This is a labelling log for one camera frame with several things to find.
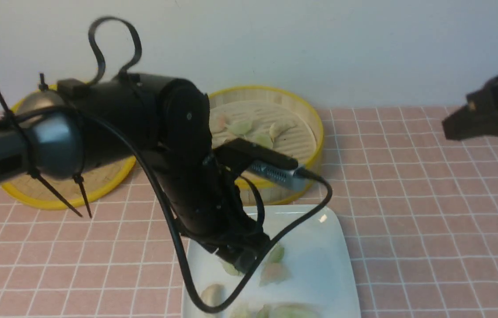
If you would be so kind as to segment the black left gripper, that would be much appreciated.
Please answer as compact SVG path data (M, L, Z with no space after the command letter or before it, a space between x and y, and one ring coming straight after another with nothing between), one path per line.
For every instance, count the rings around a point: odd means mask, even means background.
M235 181L253 163L271 159L271 149L241 138L214 152L207 132L162 135L154 148L154 173L180 234L243 274L271 240L263 222L246 214Z

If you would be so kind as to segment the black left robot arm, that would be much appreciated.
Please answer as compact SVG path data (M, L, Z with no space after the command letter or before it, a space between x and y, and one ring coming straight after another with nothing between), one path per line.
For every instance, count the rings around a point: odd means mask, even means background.
M111 81L41 85L27 101L44 102L0 119L0 183L27 174L81 181L92 169L134 156L144 169L170 228L181 269L189 273L180 237L253 273L269 249L258 218L244 211L235 180L269 149L241 138L212 148L209 98L185 79L122 74Z

